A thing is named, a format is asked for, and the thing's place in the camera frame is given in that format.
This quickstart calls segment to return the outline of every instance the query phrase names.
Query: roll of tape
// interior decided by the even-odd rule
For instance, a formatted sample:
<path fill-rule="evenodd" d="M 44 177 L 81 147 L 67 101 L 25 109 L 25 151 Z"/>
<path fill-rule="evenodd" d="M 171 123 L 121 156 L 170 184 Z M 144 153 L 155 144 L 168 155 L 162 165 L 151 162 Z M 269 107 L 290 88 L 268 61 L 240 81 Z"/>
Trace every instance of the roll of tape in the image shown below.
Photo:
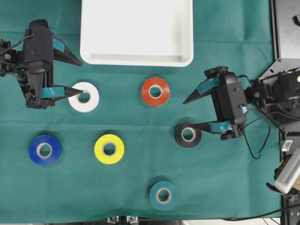
<path fill-rule="evenodd" d="M 160 181 L 152 186 L 150 190 L 150 202 L 152 206 L 160 211 L 173 209 L 178 201 L 177 188 L 168 181 Z"/>
<path fill-rule="evenodd" d="M 178 145 L 184 148 L 193 148 L 200 143 L 202 138 L 202 131 L 195 130 L 189 127 L 189 124 L 193 124 L 193 123 L 194 122 L 192 121 L 186 121 L 176 126 L 174 131 L 174 138 Z M 192 133 L 192 136 L 189 139 L 184 137 L 184 132 L 187 130 L 189 130 Z"/>
<path fill-rule="evenodd" d="M 160 95 L 154 97 L 150 94 L 150 89 L 158 88 L 160 90 Z M 163 105 L 170 97 L 170 87 L 168 83 L 161 78 L 150 78 L 142 86 L 142 98 L 143 100 L 151 106 Z"/>
<path fill-rule="evenodd" d="M 83 90 L 84 93 L 88 93 L 90 98 L 87 102 L 81 102 L 79 95 L 69 97 L 70 105 L 77 111 L 87 113 L 94 110 L 99 103 L 99 93 L 97 88 L 88 82 L 80 82 L 75 84 L 72 88 Z"/>
<path fill-rule="evenodd" d="M 107 155 L 104 152 L 104 147 L 107 144 L 114 145 L 114 153 L 112 155 Z M 116 135 L 104 135 L 100 137 L 95 144 L 95 156 L 96 158 L 104 164 L 115 164 L 119 162 L 124 155 L 124 143 L 123 141 Z"/>
<path fill-rule="evenodd" d="M 43 156 L 40 149 L 43 145 L 50 147 L 50 153 Z M 61 147 L 59 141 L 50 135 L 41 135 L 32 140 L 28 149 L 31 160 L 38 165 L 52 165 L 55 163 L 61 154 Z"/>

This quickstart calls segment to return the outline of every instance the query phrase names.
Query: robotic arm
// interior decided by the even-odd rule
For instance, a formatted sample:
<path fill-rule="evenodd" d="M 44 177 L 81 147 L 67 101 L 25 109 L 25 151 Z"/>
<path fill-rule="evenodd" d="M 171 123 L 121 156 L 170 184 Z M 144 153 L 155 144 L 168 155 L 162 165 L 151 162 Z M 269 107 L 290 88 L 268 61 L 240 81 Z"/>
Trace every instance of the robotic arm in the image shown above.
<path fill-rule="evenodd" d="M 24 41 L 22 51 L 12 48 Z M 49 30 L 46 20 L 35 20 L 29 24 L 23 37 L 16 45 L 0 40 L 0 76 L 14 76 L 26 100 L 26 106 L 46 109 L 55 101 L 71 97 L 82 90 L 54 85 L 54 60 L 82 66 L 65 43 Z"/>
<path fill-rule="evenodd" d="M 183 104 L 211 95 L 217 120 L 191 124 L 194 129 L 219 134 L 222 140 L 238 138 L 245 134 L 248 104 L 256 105 L 266 116 L 278 114 L 278 118 L 270 116 L 270 119 L 276 120 L 274 123 L 280 129 L 281 123 L 291 124 L 300 120 L 291 116 L 300 110 L 300 71 L 297 68 L 251 80 L 251 86 L 246 90 L 238 81 L 243 75 L 236 76 L 227 67 L 209 69 L 204 74 L 207 79 Z"/>

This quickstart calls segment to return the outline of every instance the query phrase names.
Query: black cable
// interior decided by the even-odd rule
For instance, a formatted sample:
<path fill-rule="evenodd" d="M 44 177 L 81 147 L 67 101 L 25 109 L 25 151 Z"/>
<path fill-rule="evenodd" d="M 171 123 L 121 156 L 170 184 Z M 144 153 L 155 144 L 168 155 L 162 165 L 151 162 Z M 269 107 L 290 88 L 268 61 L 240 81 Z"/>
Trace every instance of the black cable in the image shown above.
<path fill-rule="evenodd" d="M 249 79 L 249 77 L 248 76 L 246 76 L 246 75 L 239 75 L 239 76 L 237 76 L 237 78 L 246 78 L 247 80 L 248 80 L 248 82 L 251 84 L 251 86 L 252 86 L 252 83 L 251 83 L 251 81 L 250 81 L 250 79 Z"/>
<path fill-rule="evenodd" d="M 265 219 L 264 219 L 264 218 L 262 218 L 262 219 L 263 219 L 263 221 L 265 222 L 265 224 L 266 224 L 266 225 L 269 225 L 269 224 L 268 224 L 268 223 L 265 221 Z"/>
<path fill-rule="evenodd" d="M 289 209 L 293 209 L 293 208 L 296 208 L 296 207 L 299 207 L 299 206 L 300 206 L 300 204 L 290 205 L 288 207 L 281 208 L 279 210 L 275 210 L 275 211 L 272 211 L 272 212 L 267 212 L 267 213 L 264 213 L 264 214 L 261 214 L 261 215 L 258 215 L 258 216 L 254 216 L 254 217 L 230 218 L 230 219 L 223 219 L 223 220 L 226 220 L 226 221 L 242 221 L 242 220 L 248 220 L 248 219 L 257 219 L 257 218 L 265 217 L 265 216 L 268 216 L 268 215 L 271 215 L 271 214 L 274 214 L 274 213 L 277 213 L 277 212 L 282 212 L 282 211 L 286 211 L 286 210 L 289 210 Z"/>
<path fill-rule="evenodd" d="M 20 41 L 18 41 L 16 44 L 10 46 L 9 48 L 7 49 L 4 49 L 2 52 L 0 52 L 0 55 L 8 52 L 9 50 L 13 49 L 14 47 L 17 47 L 20 43 L 22 43 L 24 40 L 28 39 L 28 38 L 31 38 L 32 36 L 31 35 L 28 35 L 28 36 L 24 36 Z"/>
<path fill-rule="evenodd" d="M 256 113 L 262 114 L 262 113 L 261 113 L 260 111 L 258 111 L 258 110 L 251 109 L 251 108 L 249 108 L 249 107 L 248 107 L 248 109 L 249 109 L 249 110 L 252 110 L 252 111 L 254 111 L 254 112 L 256 112 Z M 244 128 L 246 128 L 247 126 L 249 126 L 250 124 L 252 124 L 252 123 L 255 122 L 255 121 L 258 121 L 258 119 L 255 119 L 254 121 L 248 123 Z M 266 138 L 265 138 L 265 140 L 264 140 L 264 142 L 263 142 L 263 144 L 262 144 L 262 147 L 261 147 L 261 148 L 259 149 L 259 151 L 258 151 L 258 154 L 259 154 L 258 157 L 255 157 L 255 155 L 253 154 L 252 149 L 251 149 L 251 147 L 250 147 L 250 145 L 249 145 L 248 139 L 247 139 L 247 137 L 246 137 L 246 134 L 244 134 L 246 144 L 247 144 L 247 146 L 248 146 L 248 148 L 249 148 L 250 154 L 251 154 L 251 156 L 252 156 L 253 159 L 259 159 L 259 158 L 261 157 L 261 152 L 262 152 L 262 150 L 264 149 L 264 147 L 266 146 L 267 141 L 268 141 L 268 139 L 269 139 L 269 136 L 270 136 L 270 134 L 271 134 L 271 124 L 270 124 L 270 122 L 269 122 L 268 119 L 267 119 L 267 123 L 268 123 L 268 125 L 269 125 L 268 133 L 267 133 L 267 136 L 266 136 Z"/>
<path fill-rule="evenodd" d="M 277 223 L 278 225 L 280 225 L 280 223 L 277 222 L 277 221 L 275 221 L 274 219 L 272 219 L 272 218 L 269 218 L 269 219 L 273 220 L 275 223 Z"/>
<path fill-rule="evenodd" d="M 270 115 L 272 115 L 272 114 L 279 114 L 279 115 L 285 116 L 285 117 L 287 117 L 287 118 L 290 118 L 290 119 L 292 119 L 292 120 L 300 120 L 300 118 L 293 117 L 293 116 L 289 116 L 289 115 L 286 115 L 286 114 L 281 113 L 281 112 L 270 112 L 270 113 L 264 114 L 263 116 L 260 116 L 260 117 L 258 117 L 257 119 L 251 121 L 250 123 L 248 123 L 248 124 L 245 126 L 245 128 L 246 128 L 247 126 L 249 126 L 251 123 L 254 123 L 254 122 L 257 121 L 257 120 L 259 120 L 259 119 L 261 119 L 261 118 L 263 118 L 263 117 L 266 117 L 266 116 L 270 116 Z"/>
<path fill-rule="evenodd" d="M 250 145 L 249 145 L 249 143 L 248 143 L 248 140 L 247 140 L 246 135 L 244 135 L 244 137 L 245 137 L 245 141 L 246 141 L 246 143 L 247 143 L 247 146 L 248 146 L 248 149 L 249 149 L 249 151 L 250 151 L 250 154 L 251 154 L 252 158 L 253 158 L 253 159 L 259 159 L 259 158 L 261 157 L 261 154 L 259 154 L 258 157 L 255 157 L 254 154 L 253 154 L 253 152 L 252 152 L 252 149 L 251 149 L 251 147 L 250 147 Z"/>

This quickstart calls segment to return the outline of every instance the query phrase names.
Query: plastic tray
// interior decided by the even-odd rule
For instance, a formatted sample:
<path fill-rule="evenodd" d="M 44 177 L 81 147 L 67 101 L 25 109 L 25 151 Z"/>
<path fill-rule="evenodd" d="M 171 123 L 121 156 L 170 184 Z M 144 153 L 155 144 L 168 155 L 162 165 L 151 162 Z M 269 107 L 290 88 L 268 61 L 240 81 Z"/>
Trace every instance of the plastic tray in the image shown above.
<path fill-rule="evenodd" d="M 193 48 L 193 0 L 82 0 L 87 63 L 185 67 Z"/>

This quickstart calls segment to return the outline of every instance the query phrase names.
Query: green fabric surface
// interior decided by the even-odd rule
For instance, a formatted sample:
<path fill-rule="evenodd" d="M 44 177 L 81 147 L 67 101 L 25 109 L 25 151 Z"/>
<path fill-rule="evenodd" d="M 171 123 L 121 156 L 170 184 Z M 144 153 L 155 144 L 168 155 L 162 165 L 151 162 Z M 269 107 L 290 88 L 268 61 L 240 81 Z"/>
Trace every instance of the green fabric surface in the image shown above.
<path fill-rule="evenodd" d="M 29 22 L 43 18 L 80 58 L 81 1 L 2 0 L 1 8 L 0 38 L 15 43 Z M 101 29 L 97 22 L 93 26 Z M 265 186 L 273 183 L 279 163 L 275 127 L 260 160 L 251 158 L 244 138 L 221 141 L 203 133 L 197 147 L 185 149 L 173 137 L 182 121 L 216 119 L 210 97 L 182 104 L 205 79 L 204 70 L 222 65 L 256 78 L 272 64 L 269 1 L 195 0 L 194 31 L 194 61 L 184 68 L 55 62 L 55 84 L 87 81 L 98 88 L 100 103 L 90 113 L 75 111 L 67 99 L 44 111 L 27 109 L 15 78 L 0 79 L 0 222 L 247 217 L 279 209 L 280 196 Z M 153 75 L 171 87 L 170 99 L 158 108 L 140 95 Z M 256 117 L 248 113 L 248 121 Z M 94 143 L 106 133 L 125 144 L 118 164 L 101 164 L 94 155 Z M 49 167 L 34 164 L 28 155 L 31 140 L 41 134 L 55 136 L 62 146 L 61 157 Z M 264 120 L 247 128 L 256 153 L 266 134 Z M 178 189 L 173 210 L 160 212 L 150 204 L 149 190 L 160 180 Z"/>

